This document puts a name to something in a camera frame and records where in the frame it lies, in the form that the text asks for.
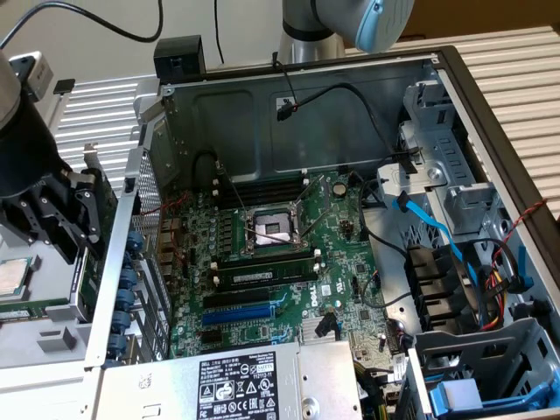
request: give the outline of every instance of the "chip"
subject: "chip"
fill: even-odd
[[[370,315],[369,315],[369,311],[367,309],[362,309],[360,311],[360,321],[368,321],[371,319]]]

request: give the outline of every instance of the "cable connector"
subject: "cable connector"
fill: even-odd
[[[409,201],[409,195],[405,191],[403,191],[401,192],[401,195],[393,200],[393,208],[400,209],[403,213],[406,213],[409,211],[409,209],[406,207]]]
[[[504,279],[501,283],[498,283],[494,287],[486,290],[486,292],[482,295],[482,300],[485,303],[490,302],[496,297],[496,295],[502,293],[503,291],[506,291],[510,285],[511,283],[509,282],[509,279]]]
[[[276,112],[276,120],[277,121],[284,121],[291,117],[291,115],[296,112],[298,109],[297,105],[294,105],[291,102],[285,103],[277,112]]]

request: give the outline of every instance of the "power supply label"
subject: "power supply label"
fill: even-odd
[[[199,420],[278,420],[274,352],[202,361]]]

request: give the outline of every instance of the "power cable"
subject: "power cable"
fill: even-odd
[[[112,31],[114,33],[117,33],[117,34],[119,34],[119,35],[121,35],[125,38],[132,39],[133,41],[136,41],[136,42],[142,42],[142,43],[145,43],[145,44],[149,44],[149,43],[157,40],[159,38],[159,36],[161,35],[161,31],[164,29],[164,6],[163,6],[162,2],[163,2],[163,0],[157,0],[157,8],[159,10],[159,21],[157,23],[156,33],[154,33],[153,35],[151,35],[149,37],[141,37],[139,35],[135,35],[134,33],[130,33],[128,31],[125,31],[124,29],[121,29],[118,26],[116,26],[114,24],[111,24],[110,22],[103,19],[102,17],[99,17],[99,16],[95,15],[91,11],[87,11],[85,9],[82,9],[80,6],[75,6],[73,4],[65,3],[65,2],[44,2],[44,3],[40,3],[40,4],[36,5],[35,7],[32,7],[31,9],[29,9],[27,11],[27,13],[25,13],[17,21],[16,25],[12,28],[12,30],[10,32],[8,32],[8,35],[6,35],[6,37],[3,39],[2,43],[0,44],[0,49],[4,49],[8,45],[8,43],[11,41],[11,39],[14,38],[16,33],[18,33],[18,31],[27,23],[27,21],[29,19],[31,19],[33,16],[35,16],[37,13],[39,13],[40,11],[42,11],[44,9],[53,9],[53,8],[65,9],[67,11],[73,11],[74,13],[78,13],[79,15],[82,15],[85,18],[93,20],[97,24],[99,24],[99,25],[109,29],[110,31]]]

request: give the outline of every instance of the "pcie slot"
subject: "pcie slot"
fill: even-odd
[[[274,318],[274,306],[267,302],[266,304],[257,304],[243,308],[208,312],[202,315],[202,325],[215,326],[229,322],[240,322],[261,318]]]

